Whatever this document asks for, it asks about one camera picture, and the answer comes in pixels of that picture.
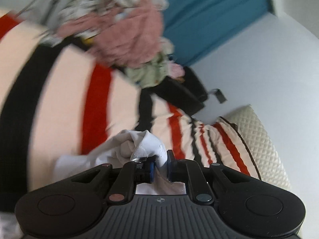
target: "black tag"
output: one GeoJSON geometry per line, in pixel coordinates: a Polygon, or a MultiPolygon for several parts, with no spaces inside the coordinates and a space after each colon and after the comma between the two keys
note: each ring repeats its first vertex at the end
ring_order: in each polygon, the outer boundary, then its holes
{"type": "Polygon", "coordinates": [[[219,89],[216,89],[214,91],[214,94],[216,96],[216,98],[218,99],[219,103],[222,104],[224,103],[225,101],[227,101],[226,97],[223,95],[223,93],[221,92],[221,90],[219,89]]]}

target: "striped pillow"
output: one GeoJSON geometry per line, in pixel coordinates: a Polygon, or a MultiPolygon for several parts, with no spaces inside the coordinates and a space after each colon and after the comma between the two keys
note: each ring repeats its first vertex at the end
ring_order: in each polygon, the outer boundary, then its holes
{"type": "Polygon", "coordinates": [[[72,38],[53,48],[39,44],[42,32],[0,18],[0,201],[49,184],[58,157],[88,154],[123,129],[151,131],[177,159],[258,177],[231,127],[195,121],[98,64],[72,38]]]}

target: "red stripe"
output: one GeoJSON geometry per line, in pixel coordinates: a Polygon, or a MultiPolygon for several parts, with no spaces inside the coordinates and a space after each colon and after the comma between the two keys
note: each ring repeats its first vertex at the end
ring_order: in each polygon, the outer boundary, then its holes
{"type": "Polygon", "coordinates": [[[200,140],[201,140],[201,142],[202,142],[202,146],[203,146],[203,148],[204,148],[204,151],[205,151],[205,155],[207,156],[207,158],[208,158],[208,164],[212,164],[213,163],[213,161],[212,161],[212,159],[211,159],[211,157],[210,157],[210,155],[209,155],[209,153],[208,153],[208,149],[207,149],[207,144],[206,144],[206,141],[205,141],[205,138],[204,138],[204,133],[205,133],[205,131],[204,131],[204,124],[201,124],[200,125],[200,140]]]}
{"type": "Polygon", "coordinates": [[[82,155],[104,143],[107,138],[107,102],[112,69],[96,64],[87,91],[82,127],[82,155]]]}
{"type": "Polygon", "coordinates": [[[214,128],[218,130],[218,132],[221,134],[224,144],[226,145],[227,149],[229,150],[230,154],[232,155],[232,158],[236,162],[237,166],[239,167],[239,170],[250,176],[250,173],[247,169],[247,166],[244,164],[243,160],[240,157],[240,154],[236,148],[236,146],[233,144],[232,140],[229,138],[229,136],[226,134],[223,127],[220,125],[220,123],[215,123],[213,125],[214,128]]]}
{"type": "Polygon", "coordinates": [[[181,148],[182,134],[181,134],[181,127],[179,123],[179,119],[182,116],[182,114],[172,104],[168,103],[168,107],[170,112],[173,113],[173,116],[171,116],[168,120],[169,120],[169,124],[171,126],[171,131],[172,131],[174,156],[177,160],[185,159],[185,154],[181,148]]]}
{"type": "Polygon", "coordinates": [[[0,40],[7,34],[11,29],[17,26],[20,22],[11,18],[8,14],[3,15],[0,18],[0,40]]]}

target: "quilted fabric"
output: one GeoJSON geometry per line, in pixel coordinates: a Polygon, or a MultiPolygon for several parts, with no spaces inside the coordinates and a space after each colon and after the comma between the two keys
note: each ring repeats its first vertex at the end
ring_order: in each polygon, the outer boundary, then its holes
{"type": "Polygon", "coordinates": [[[290,190],[290,182],[278,153],[251,105],[240,108],[225,118],[238,126],[238,131],[256,162],[262,180],[290,190]]]}

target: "light green garment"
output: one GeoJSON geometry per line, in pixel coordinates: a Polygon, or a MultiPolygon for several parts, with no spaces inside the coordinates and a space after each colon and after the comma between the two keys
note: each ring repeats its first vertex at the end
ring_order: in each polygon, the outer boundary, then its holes
{"type": "Polygon", "coordinates": [[[159,85],[168,75],[168,58],[158,53],[150,62],[143,64],[142,68],[125,68],[125,74],[142,88],[159,85]]]}

